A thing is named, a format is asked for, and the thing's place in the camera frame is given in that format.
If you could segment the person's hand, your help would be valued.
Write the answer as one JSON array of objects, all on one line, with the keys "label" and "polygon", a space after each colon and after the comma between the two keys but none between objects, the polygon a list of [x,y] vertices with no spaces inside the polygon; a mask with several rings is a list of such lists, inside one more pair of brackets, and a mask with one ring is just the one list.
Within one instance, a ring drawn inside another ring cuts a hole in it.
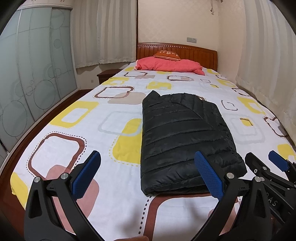
[{"label": "person's hand", "polygon": [[149,241],[149,238],[146,236],[136,236],[136,237],[129,237],[129,238],[119,238],[115,241]]}]

